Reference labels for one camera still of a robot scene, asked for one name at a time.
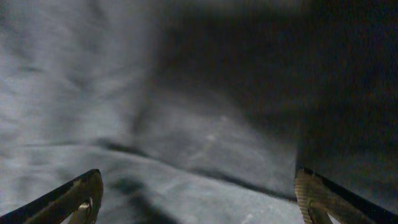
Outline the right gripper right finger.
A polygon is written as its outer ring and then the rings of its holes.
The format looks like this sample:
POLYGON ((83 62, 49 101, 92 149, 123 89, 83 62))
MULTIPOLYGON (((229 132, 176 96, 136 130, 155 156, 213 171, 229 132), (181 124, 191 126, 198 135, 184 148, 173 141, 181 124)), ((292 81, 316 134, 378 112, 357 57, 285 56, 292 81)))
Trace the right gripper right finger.
POLYGON ((316 172, 296 170, 294 190, 305 224, 397 224, 397 214, 386 210, 316 172))

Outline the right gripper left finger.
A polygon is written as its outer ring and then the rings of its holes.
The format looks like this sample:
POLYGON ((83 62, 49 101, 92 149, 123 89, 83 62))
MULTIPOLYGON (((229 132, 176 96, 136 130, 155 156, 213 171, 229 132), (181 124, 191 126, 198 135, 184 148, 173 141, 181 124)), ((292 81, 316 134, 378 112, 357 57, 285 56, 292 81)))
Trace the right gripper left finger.
POLYGON ((1 224, 95 224, 103 198, 103 180, 91 169, 49 193, 1 216, 1 224))

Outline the navy blue shorts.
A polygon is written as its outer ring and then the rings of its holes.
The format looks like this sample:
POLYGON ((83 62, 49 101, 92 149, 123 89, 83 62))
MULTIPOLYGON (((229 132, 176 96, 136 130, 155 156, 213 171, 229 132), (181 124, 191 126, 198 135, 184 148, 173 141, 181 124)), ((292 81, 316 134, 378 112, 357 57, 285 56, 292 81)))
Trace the navy blue shorts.
POLYGON ((299 167, 397 212, 396 1, 1 2, 1 213, 299 223, 299 167))

